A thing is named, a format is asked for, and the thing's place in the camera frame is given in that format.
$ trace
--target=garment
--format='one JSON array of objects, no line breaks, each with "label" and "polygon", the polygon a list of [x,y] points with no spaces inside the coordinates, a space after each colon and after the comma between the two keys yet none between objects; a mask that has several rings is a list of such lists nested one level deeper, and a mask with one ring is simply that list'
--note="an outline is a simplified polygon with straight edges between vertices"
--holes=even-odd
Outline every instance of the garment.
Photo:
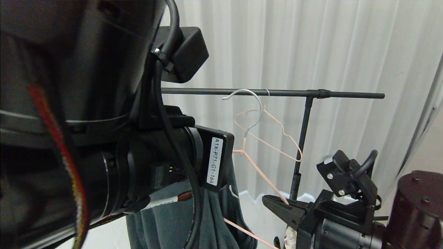
[{"label": "garment", "polygon": [[[228,185],[237,193],[237,184],[232,165]],[[151,195],[151,200],[168,198],[190,190],[188,182],[172,184]],[[246,226],[240,209],[239,199],[232,196],[228,186],[219,193],[201,188],[203,217],[200,226],[201,249],[255,249],[257,240],[226,224],[226,219],[239,226]],[[175,202],[126,216],[131,249],[178,249],[188,237],[193,215],[193,202]]]}]

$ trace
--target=white curtain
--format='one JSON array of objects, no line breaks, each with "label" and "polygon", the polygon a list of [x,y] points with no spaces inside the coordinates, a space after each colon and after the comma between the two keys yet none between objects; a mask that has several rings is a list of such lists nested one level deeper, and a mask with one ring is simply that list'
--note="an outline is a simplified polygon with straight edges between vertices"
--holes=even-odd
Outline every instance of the white curtain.
[{"label": "white curtain", "polygon": [[[419,123],[443,52],[441,1],[178,1],[181,26],[200,27],[210,57],[194,78],[167,87],[328,89],[385,93],[383,100],[314,100],[300,172],[300,192],[327,188],[316,164],[337,149],[362,162],[379,151],[373,178],[383,197],[395,179]],[[165,13],[163,25],[169,25]],[[253,97],[165,95],[199,125],[226,130],[241,146],[238,112],[256,109]],[[267,110],[299,139],[305,99],[270,97]],[[244,126],[256,114],[239,118]],[[264,116],[252,133],[295,157],[296,147]],[[291,159],[249,137],[247,151],[262,171],[289,192]],[[234,155],[239,191],[272,190]]]}]

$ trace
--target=black box module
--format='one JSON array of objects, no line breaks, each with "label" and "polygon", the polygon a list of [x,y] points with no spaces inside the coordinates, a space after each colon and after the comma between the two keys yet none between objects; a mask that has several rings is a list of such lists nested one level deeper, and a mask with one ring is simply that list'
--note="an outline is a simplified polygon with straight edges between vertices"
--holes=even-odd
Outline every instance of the black box module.
[{"label": "black box module", "polygon": [[203,188],[219,192],[226,186],[232,167],[228,163],[234,147],[234,135],[198,125],[194,127],[203,143],[203,160],[198,181]]}]

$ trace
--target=black metal rod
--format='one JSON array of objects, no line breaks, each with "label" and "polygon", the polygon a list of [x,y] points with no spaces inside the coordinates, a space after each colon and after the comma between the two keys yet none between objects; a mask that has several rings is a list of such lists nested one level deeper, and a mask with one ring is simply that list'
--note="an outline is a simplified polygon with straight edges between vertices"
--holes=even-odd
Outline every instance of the black metal rod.
[{"label": "black metal rod", "polygon": [[[307,125],[309,124],[309,116],[311,115],[311,107],[312,102],[314,98],[313,97],[307,97],[306,103],[305,103],[305,112],[303,114],[303,121],[302,121],[302,130],[300,132],[300,140],[299,140],[299,147],[301,152],[303,152],[304,148],[304,142],[306,140],[306,133],[307,133]],[[301,154],[300,151],[297,152],[297,160],[300,160]],[[300,180],[302,175],[300,174],[300,164],[301,162],[295,162],[294,167],[294,175],[292,177],[292,184],[291,184],[291,192],[289,193],[289,198],[291,200],[296,200],[298,193],[299,193],[299,187],[300,187]]]},{"label": "black metal rod", "polygon": [[[230,95],[238,89],[226,88],[162,88],[163,94],[195,94],[195,95]],[[268,91],[264,89],[249,89],[259,96],[267,96]],[[351,92],[331,92],[324,89],[319,90],[275,90],[269,89],[270,96],[286,96],[286,97],[346,97],[346,98],[372,98],[382,99],[384,93],[351,93]],[[249,95],[247,92],[240,92],[237,95]]]}]

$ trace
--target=clothes hanger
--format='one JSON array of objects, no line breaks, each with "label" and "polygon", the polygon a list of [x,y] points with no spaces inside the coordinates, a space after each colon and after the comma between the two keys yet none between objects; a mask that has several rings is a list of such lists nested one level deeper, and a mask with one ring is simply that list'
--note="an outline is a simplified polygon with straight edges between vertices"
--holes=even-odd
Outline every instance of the clothes hanger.
[{"label": "clothes hanger", "polygon": [[[268,103],[268,102],[269,102],[269,97],[271,96],[271,94],[269,93],[269,90],[268,90],[268,89],[265,89],[265,90],[268,92],[268,100],[266,101],[266,103]],[[277,123],[281,126],[282,131],[283,131],[283,135],[289,137],[289,138],[292,140],[292,142],[295,144],[295,146],[297,147],[298,151],[300,152],[300,159],[298,160],[298,159],[296,159],[295,157],[292,157],[292,156],[290,156],[290,155],[284,153],[283,151],[277,149],[276,147],[270,145],[269,143],[263,141],[261,138],[257,137],[256,135],[254,135],[253,133],[251,133],[251,132],[248,131],[248,133],[251,134],[251,136],[257,138],[260,142],[262,142],[262,143],[264,143],[265,145],[271,147],[272,149],[278,151],[278,152],[281,153],[282,155],[285,155],[285,156],[291,158],[292,160],[294,160],[294,161],[296,161],[296,162],[301,162],[301,160],[302,160],[302,158],[303,158],[303,153],[302,153],[302,151],[301,151],[299,145],[298,145],[297,142],[292,138],[292,136],[286,134],[286,132],[284,131],[284,126],[283,126],[283,124],[282,124],[280,121],[278,121],[278,119],[276,119],[272,114],[270,114],[270,113],[266,110],[266,105],[263,105],[263,109],[262,109],[262,110],[249,110],[249,111],[247,111],[246,113],[237,113],[237,114],[234,116],[234,123],[235,123],[238,127],[242,128],[243,130],[246,131],[246,129],[245,129],[243,126],[241,126],[239,123],[237,123],[236,118],[237,118],[238,115],[244,115],[244,116],[247,116],[249,112],[263,112],[263,113],[267,114],[268,116],[270,116],[273,120],[275,120],[275,122],[277,122]]]},{"label": "clothes hanger", "polygon": [[252,158],[248,155],[248,153],[246,152],[246,141],[247,141],[247,137],[248,137],[248,133],[249,130],[254,127],[256,124],[258,124],[261,120],[261,117],[263,115],[263,106],[261,104],[261,101],[259,99],[259,97],[257,96],[257,94],[255,94],[253,91],[248,90],[248,89],[239,89],[237,91],[234,91],[233,93],[231,93],[228,97],[224,97],[222,98],[222,100],[228,100],[230,99],[232,96],[234,96],[235,94],[239,93],[239,92],[248,92],[250,94],[252,94],[258,101],[259,105],[260,105],[260,114],[258,117],[258,120],[252,124],[251,126],[249,126],[247,129],[245,129],[245,135],[243,136],[243,146],[241,150],[233,150],[232,153],[239,153],[241,156],[245,156],[246,159],[249,161],[249,163],[255,168],[255,170],[259,173],[259,175],[263,178],[263,180],[265,180],[265,182],[271,186],[271,188],[277,193],[277,195],[281,198],[281,200],[283,201],[283,203],[288,204],[288,201],[286,200],[285,197],[283,197],[283,195],[280,193],[280,191],[277,189],[277,187],[267,178],[267,176],[263,173],[263,171],[261,171],[261,169],[257,166],[257,164],[252,160]]}]

